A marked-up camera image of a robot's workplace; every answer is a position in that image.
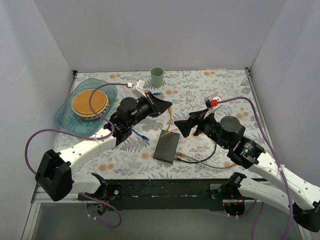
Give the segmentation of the teal plastic tray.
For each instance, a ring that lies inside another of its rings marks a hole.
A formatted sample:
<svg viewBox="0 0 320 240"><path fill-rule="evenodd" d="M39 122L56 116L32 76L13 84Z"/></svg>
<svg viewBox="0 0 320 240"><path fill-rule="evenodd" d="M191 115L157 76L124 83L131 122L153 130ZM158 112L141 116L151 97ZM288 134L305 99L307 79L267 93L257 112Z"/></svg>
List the teal plastic tray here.
<svg viewBox="0 0 320 240"><path fill-rule="evenodd" d="M76 135L90 137L95 134L105 122L95 113L106 117L116 101L118 90L114 85L99 88L92 96L90 108L90 95L98 86L105 84L99 79L86 79L82 81L65 100L54 116L57 128Z"/></svg>

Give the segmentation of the green plastic cup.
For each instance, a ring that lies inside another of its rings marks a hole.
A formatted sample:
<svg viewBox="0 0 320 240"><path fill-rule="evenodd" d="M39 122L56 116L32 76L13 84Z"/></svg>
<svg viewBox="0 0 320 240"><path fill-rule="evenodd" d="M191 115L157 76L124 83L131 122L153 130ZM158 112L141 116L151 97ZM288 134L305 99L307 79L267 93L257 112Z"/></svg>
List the green plastic cup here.
<svg viewBox="0 0 320 240"><path fill-rule="evenodd" d="M160 67L154 67L150 71L151 83L154 87L159 88L163 85L164 70Z"/></svg>

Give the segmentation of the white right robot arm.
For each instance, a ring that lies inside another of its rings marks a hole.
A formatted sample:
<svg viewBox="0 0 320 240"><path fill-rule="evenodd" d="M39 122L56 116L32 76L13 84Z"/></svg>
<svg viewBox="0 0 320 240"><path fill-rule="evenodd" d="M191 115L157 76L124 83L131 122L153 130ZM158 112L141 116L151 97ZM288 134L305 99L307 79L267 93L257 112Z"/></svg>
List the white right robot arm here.
<svg viewBox="0 0 320 240"><path fill-rule="evenodd" d="M264 148L244 137L245 127L234 116L225 116L220 122L214 114L192 112L187 120L175 121L175 126L186 138L191 129L203 133L220 147L227 149L227 157L237 165L255 172L281 190L289 190L293 204L293 218L311 232L320 230L320 188L288 169L279 169L275 159Z"/></svg>

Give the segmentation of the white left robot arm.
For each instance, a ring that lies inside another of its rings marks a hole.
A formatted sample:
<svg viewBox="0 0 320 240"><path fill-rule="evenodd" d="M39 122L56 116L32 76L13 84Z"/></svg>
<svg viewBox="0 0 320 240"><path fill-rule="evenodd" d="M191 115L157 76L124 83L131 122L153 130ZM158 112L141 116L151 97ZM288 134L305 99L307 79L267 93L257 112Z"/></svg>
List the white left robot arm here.
<svg viewBox="0 0 320 240"><path fill-rule="evenodd" d="M142 120L158 117L171 106L171 102L161 100L151 92L139 99L124 98L109 123L92 137L59 152L48 150L42 157L35 180L54 202L71 193L88 194L95 200L103 199L107 193L104 178L94 172L75 176L76 170L124 142L132 134L132 127Z"/></svg>

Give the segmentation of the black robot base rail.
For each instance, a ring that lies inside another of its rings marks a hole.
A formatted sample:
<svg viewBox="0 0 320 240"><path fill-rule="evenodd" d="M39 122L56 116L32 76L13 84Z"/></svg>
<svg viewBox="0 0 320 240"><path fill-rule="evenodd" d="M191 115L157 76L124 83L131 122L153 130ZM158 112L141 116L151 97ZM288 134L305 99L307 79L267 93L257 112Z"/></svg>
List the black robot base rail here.
<svg viewBox="0 0 320 240"><path fill-rule="evenodd" d="M96 198L118 210L205 209L222 211L223 202L243 203L227 179L112 179Z"/></svg>

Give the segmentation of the floral table mat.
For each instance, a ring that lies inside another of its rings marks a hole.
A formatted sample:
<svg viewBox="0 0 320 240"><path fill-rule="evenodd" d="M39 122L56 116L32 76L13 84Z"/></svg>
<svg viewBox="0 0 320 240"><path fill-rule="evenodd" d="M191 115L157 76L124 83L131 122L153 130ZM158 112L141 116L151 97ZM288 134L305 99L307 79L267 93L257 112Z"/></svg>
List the floral table mat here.
<svg viewBox="0 0 320 240"><path fill-rule="evenodd" d="M148 71L81 72L75 79L78 85L87 79L117 83L115 106L132 92L122 86L125 82L141 79L144 89L158 93L172 103L172 114L165 112L157 118L146 118L134 128L134 133L122 144L94 157L76 171L76 176L97 173L105 179L227 179L234 172L258 178L256 173L234 166L225 150L205 135L181 137L177 151L186 155L185 161L166 163L153 158L162 130L174 129L175 120L188 118L190 112L202 110L204 99L216 94L222 99L238 97L237 101L223 104L215 113L216 120L235 116L245 126L245 135L264 146L250 102L254 101L251 84L244 70L166 71L163 86L151 83Z"/></svg>

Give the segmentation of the orange woven plate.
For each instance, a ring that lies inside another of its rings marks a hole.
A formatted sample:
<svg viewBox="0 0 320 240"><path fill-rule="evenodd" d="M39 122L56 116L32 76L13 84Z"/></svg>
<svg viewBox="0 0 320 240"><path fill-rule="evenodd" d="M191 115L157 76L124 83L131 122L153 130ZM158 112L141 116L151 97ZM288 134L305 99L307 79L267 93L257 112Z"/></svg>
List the orange woven plate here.
<svg viewBox="0 0 320 240"><path fill-rule="evenodd" d="M73 112L84 120L99 118L90 108L89 100L94 89L86 89L78 93L71 102ZM91 98L91 106L99 114L103 115L110 105L108 96L101 90L97 90Z"/></svg>

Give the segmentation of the black network switch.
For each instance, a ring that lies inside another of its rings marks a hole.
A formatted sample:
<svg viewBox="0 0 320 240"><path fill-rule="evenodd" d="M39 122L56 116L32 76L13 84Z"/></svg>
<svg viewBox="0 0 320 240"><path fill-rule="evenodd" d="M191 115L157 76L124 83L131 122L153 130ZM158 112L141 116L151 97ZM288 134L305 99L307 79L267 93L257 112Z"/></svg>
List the black network switch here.
<svg viewBox="0 0 320 240"><path fill-rule="evenodd" d="M153 158L165 163L173 164L180 139L180 134L170 132L164 135L165 132L166 131L163 129L160 133Z"/></svg>

